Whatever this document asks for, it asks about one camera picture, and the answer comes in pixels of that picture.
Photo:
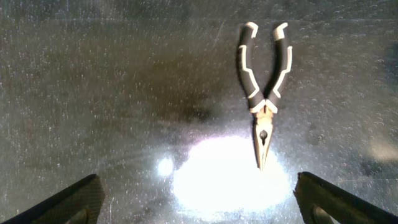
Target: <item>pliers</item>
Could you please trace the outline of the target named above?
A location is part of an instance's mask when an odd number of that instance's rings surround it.
[[[285,38],[284,29],[287,23],[282,23],[273,31],[275,42],[274,73],[270,78],[266,92],[260,90],[252,70],[251,50],[258,26],[248,22],[241,30],[238,47],[238,72],[243,90],[248,98],[250,112],[254,115],[253,138],[256,150],[257,166],[261,171],[267,159],[273,125],[272,117],[278,112],[280,92],[286,84],[287,74],[292,67],[292,46]]]

